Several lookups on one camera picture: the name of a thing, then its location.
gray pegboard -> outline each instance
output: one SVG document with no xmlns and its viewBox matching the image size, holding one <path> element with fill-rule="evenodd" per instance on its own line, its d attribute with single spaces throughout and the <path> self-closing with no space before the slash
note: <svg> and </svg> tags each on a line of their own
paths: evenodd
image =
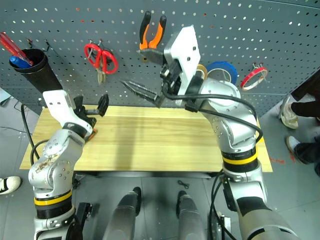
<svg viewBox="0 0 320 240">
<path fill-rule="evenodd" d="M 261 116 L 285 94 L 293 91 L 318 68 L 320 3 L 317 0 L 96 0 L 96 1 L 3 1 L 1 31 L 7 32 L 21 48 L 45 49 L 50 66 L 64 89 L 75 97 L 84 95 L 86 104 L 97 103 L 106 91 L 111 105 L 151 106 L 128 92 L 120 80 L 134 80 L 160 90 L 161 68 L 143 63 L 136 53 L 144 11 L 152 12 L 147 38 L 153 38 L 159 18 L 167 16 L 160 49 L 181 27 L 194 25 L 201 62 L 228 61 L 238 71 L 236 85 L 252 70 L 252 62 L 268 68 L 268 82 L 244 92 Z M 98 86 L 95 69 L 84 59 L 89 39 L 113 51 L 119 68 Z M 20 101 L 38 99 L 37 91 L 8 64 L 9 53 L 0 50 L 0 85 Z M 164 107 L 175 107 L 166 101 Z"/>
</svg>

wooden table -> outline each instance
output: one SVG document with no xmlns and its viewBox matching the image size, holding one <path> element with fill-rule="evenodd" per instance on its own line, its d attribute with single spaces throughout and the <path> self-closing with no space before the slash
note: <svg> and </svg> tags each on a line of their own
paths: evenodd
<svg viewBox="0 0 320 240">
<path fill-rule="evenodd" d="M 95 106 L 87 105 L 86 109 Z M 215 134 L 201 113 L 177 108 L 110 106 L 96 116 L 98 133 L 85 144 L 76 171 L 218 172 L 222 156 Z M 43 109 L 32 135 L 50 139 L 60 124 Z M 41 153 L 44 144 L 38 147 Z M 264 172 L 272 172 L 267 148 L 257 144 Z M 30 168 L 29 145 L 20 169 Z"/>
</svg>

blue tape roll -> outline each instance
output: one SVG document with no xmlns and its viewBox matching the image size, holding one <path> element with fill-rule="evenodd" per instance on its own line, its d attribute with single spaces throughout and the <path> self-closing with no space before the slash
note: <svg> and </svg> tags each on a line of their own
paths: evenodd
<svg viewBox="0 0 320 240">
<path fill-rule="evenodd" d="M 206 66 L 206 69 L 208 71 L 208 78 L 210 77 L 210 71 L 214 69 L 226 70 L 230 74 L 231 83 L 236 85 L 238 73 L 236 68 L 232 64 L 226 61 L 215 61 L 213 63 L 210 63 L 208 66 Z"/>
</svg>

tool holder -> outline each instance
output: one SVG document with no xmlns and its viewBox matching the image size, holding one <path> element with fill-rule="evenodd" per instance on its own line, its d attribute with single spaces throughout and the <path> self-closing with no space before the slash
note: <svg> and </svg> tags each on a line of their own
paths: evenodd
<svg viewBox="0 0 320 240">
<path fill-rule="evenodd" d="M 48 57 L 42 50 L 29 48 L 22 51 L 33 61 L 33 66 L 19 68 L 10 62 L 14 70 L 24 76 L 40 93 L 63 89 L 48 63 Z"/>
</svg>

sneaker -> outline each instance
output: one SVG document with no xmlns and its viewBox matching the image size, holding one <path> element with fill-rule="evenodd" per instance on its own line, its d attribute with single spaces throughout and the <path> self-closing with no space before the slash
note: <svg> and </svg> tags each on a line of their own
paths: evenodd
<svg viewBox="0 0 320 240">
<path fill-rule="evenodd" d="M 298 116 L 292 111 L 291 103 L 286 103 L 283 108 L 283 113 L 281 114 L 282 123 L 290 128 L 297 129 L 298 128 Z"/>
<path fill-rule="evenodd" d="M 296 155 L 295 155 L 295 148 L 296 146 L 299 144 L 300 142 L 294 137 L 294 136 L 287 136 L 285 138 L 285 144 L 287 146 L 287 148 L 289 149 L 290 153 L 292 155 L 295 156 L 295 158 L 302 164 L 308 164 L 307 162 L 299 159 Z"/>
<path fill-rule="evenodd" d="M 0 195 L 10 194 L 20 186 L 21 179 L 18 176 L 0 178 Z"/>
</svg>

